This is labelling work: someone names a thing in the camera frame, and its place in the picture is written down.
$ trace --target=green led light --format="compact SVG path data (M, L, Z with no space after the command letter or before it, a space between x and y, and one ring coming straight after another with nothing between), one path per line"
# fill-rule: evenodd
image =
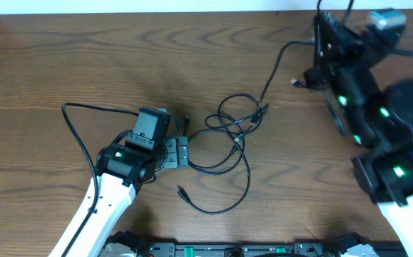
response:
M384 107L381 107L380 108L380 113L385 117L385 118L388 118L388 117L390 117L390 113L386 110L386 108L384 108Z
M404 170L400 166L393 167L393 171L399 178L401 178L405 174Z
M357 136L357 135L354 135L354 138L355 138L355 141L357 142L357 143L362 143L362 139L359 137L359 136Z
M337 100L340 102L340 104L342 104L343 106L347 105L347 98L345 98L344 96L338 96Z

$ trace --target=white backdrop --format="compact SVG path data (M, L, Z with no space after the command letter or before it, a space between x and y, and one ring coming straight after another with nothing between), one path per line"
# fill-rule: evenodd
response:
M346 9L323 0L321 9ZM0 14L314 10L317 0L0 0ZM413 9L413 0L355 0L354 9Z

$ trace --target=wood grain surface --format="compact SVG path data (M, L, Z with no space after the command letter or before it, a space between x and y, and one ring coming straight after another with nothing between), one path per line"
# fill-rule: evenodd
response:
M0 256L48 255L84 197L91 175L61 115L63 102L167 108L191 117L189 133L204 129L204 118L225 97L260 95L280 47L310 39L314 14L0 16ZM406 14L401 47L413 49L413 11ZM365 15L355 11L350 27L362 28ZM288 82L311 63L310 46L284 54L265 98L270 110L246 139L250 192L235 210L202 215L175 188L184 187L207 210L222 209L243 193L243 163L224 176L165 170L143 187L113 232L180 242L282 242L350 231L397 240L352 174L350 159L363 150L338 134L324 96ZM388 86L413 77L413 58L391 56L373 72ZM253 105L237 99L224 111L239 118ZM85 109L69 113L92 156L136 121ZM231 145L224 135L206 135L191 142L190 157L214 164Z

